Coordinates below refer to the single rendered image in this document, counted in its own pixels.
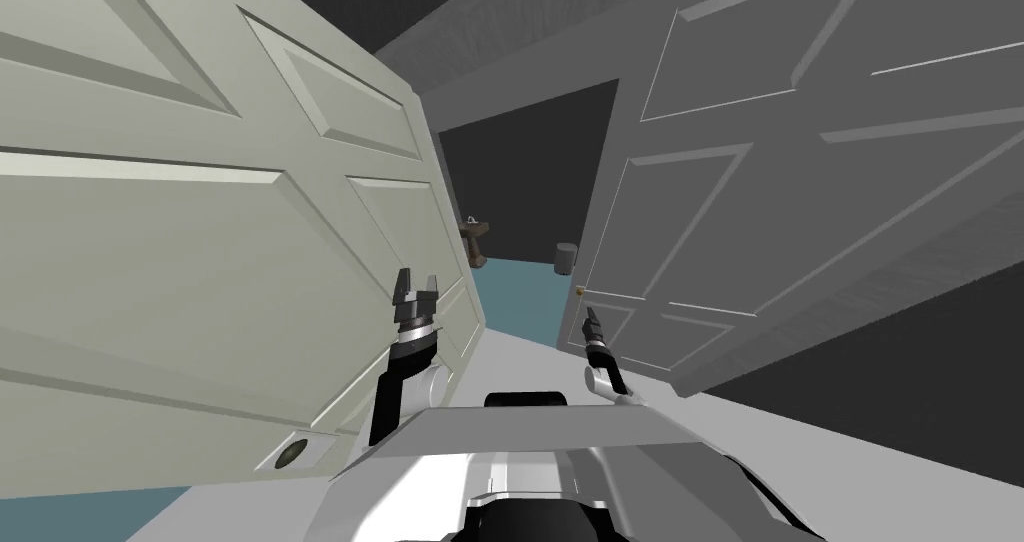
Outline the grey panelled door leaf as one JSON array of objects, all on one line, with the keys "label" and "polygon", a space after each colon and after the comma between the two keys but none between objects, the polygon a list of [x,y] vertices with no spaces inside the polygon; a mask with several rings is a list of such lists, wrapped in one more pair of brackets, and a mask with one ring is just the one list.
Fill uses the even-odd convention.
[{"label": "grey panelled door leaf", "polygon": [[[1024,191],[1024,0],[635,0],[555,345],[682,395]],[[585,292],[577,296],[575,289]]]}]

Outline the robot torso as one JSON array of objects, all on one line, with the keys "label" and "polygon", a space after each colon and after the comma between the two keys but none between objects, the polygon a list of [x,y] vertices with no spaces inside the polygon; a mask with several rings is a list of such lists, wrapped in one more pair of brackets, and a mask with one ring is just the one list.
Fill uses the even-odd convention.
[{"label": "robot torso", "polygon": [[336,476],[302,542],[825,542],[641,405],[431,408]]}]

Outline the cream panelled door leaf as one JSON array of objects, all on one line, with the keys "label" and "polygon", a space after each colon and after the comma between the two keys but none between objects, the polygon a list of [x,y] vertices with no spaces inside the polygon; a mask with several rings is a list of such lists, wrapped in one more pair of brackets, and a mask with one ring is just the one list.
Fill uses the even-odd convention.
[{"label": "cream panelled door leaf", "polygon": [[0,499],[338,472],[403,267],[459,378],[420,99],[301,0],[0,0]]}]

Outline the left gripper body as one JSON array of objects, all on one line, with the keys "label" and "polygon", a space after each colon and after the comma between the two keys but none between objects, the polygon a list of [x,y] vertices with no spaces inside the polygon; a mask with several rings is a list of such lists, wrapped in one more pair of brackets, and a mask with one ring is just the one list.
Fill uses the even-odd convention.
[{"label": "left gripper body", "polygon": [[394,323],[403,333],[433,323],[433,314],[439,298],[437,291],[409,291],[392,298]]}]

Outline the dark round door knob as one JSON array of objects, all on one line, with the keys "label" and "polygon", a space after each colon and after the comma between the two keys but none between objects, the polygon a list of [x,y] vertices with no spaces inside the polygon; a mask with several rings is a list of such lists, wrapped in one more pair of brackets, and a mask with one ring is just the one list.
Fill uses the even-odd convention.
[{"label": "dark round door knob", "polygon": [[294,463],[307,448],[308,443],[309,441],[307,437],[299,437],[299,440],[291,442],[280,452],[276,460],[274,461],[273,467],[275,469],[283,469]]}]

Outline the brown pedestal sink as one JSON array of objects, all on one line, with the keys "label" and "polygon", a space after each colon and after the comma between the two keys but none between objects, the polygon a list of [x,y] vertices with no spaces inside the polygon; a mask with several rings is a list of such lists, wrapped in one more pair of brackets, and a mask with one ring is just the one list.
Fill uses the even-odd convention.
[{"label": "brown pedestal sink", "polygon": [[477,221],[473,216],[458,224],[460,235],[465,239],[467,248],[468,264],[473,269],[481,268],[487,261],[487,257],[481,252],[478,240],[490,230],[487,222]]}]

